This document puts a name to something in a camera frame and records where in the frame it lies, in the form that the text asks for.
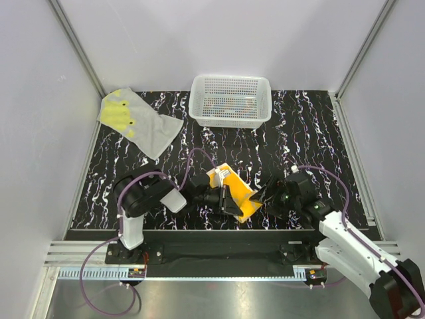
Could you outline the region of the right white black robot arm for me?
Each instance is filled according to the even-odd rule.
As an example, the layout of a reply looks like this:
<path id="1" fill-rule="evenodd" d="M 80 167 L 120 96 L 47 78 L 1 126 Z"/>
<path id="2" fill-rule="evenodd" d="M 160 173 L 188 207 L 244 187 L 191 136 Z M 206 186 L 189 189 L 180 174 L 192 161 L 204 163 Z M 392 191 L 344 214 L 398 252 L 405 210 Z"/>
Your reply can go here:
<path id="1" fill-rule="evenodd" d="M 416 263 L 399 260 L 370 240 L 343 212 L 318 196 L 306 174 L 271 177 L 250 201 L 266 204 L 276 213 L 295 211 L 304 225 L 319 233 L 315 241 L 306 239 L 285 251 L 286 263 L 305 261 L 335 268 L 366 295 L 379 318 L 424 317 L 424 283 Z"/>

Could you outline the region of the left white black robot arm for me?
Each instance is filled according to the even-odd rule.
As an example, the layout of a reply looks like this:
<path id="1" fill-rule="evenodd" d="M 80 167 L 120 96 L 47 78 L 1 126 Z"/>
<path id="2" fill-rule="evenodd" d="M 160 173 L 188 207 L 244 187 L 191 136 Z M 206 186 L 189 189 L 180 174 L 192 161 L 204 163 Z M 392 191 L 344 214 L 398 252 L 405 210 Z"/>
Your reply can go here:
<path id="1" fill-rule="evenodd" d="M 207 175 L 190 178 L 179 190 L 160 171 L 141 175 L 130 173 L 115 184 L 114 194 L 117 196 L 117 218 L 120 220 L 120 255 L 129 263 L 136 263 L 143 256 L 144 217 L 156 207 L 162 205 L 172 213 L 180 213 L 186 208 L 200 205 L 218 215 L 243 216 L 229 186 L 219 182 L 213 187 Z"/>

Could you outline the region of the grey towel yellow frog print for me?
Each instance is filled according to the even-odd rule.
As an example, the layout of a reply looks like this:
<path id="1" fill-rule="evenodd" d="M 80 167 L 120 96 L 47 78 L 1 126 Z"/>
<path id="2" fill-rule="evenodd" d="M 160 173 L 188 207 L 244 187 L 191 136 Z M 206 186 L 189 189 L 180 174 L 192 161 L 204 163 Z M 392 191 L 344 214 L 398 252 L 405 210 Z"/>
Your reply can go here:
<path id="1" fill-rule="evenodd" d="M 171 145 L 183 126 L 182 120 L 157 113 L 131 88 L 105 96 L 98 121 L 134 143 L 152 160 Z"/>

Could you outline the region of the grey and orange towel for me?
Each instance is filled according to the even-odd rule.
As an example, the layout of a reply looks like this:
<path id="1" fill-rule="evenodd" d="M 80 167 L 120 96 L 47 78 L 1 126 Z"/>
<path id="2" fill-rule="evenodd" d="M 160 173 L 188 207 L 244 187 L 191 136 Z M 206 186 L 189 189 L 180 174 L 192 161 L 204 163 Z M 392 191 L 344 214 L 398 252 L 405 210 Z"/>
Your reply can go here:
<path id="1" fill-rule="evenodd" d="M 227 164 L 221 164 L 218 166 L 220 169 L 228 169 L 231 172 L 231 175 L 224 180 L 224 184 L 229 186 L 230 193 L 233 200 L 239 206 L 243 212 L 243 216 L 236 216 L 235 219 L 239 223 L 245 223 L 259 208 L 261 204 L 253 203 L 249 201 L 249 197 L 256 191 L 252 190 L 248 184 L 246 184 L 241 177 Z M 210 169 L 207 172 L 207 175 L 210 179 L 210 186 L 217 187 L 216 181 L 214 180 L 215 169 Z"/>

